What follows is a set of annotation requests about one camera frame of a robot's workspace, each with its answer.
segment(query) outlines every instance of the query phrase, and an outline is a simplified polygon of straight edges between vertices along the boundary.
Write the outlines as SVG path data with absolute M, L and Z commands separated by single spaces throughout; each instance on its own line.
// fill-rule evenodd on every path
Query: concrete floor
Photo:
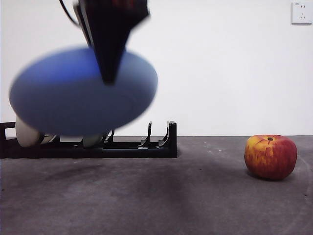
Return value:
M 177 159 L 1 160 L 2 235 L 312 235 L 313 137 L 283 181 L 247 137 L 179 137 Z

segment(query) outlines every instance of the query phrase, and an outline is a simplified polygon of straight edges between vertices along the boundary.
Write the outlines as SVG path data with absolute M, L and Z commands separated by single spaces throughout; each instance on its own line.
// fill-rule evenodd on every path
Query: blurry blue ball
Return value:
M 157 90 L 157 73 L 124 52 L 114 85 L 103 83 L 92 48 L 50 55 L 25 69 L 10 90 L 16 114 L 49 134 L 81 136 L 123 126 L 143 113 Z

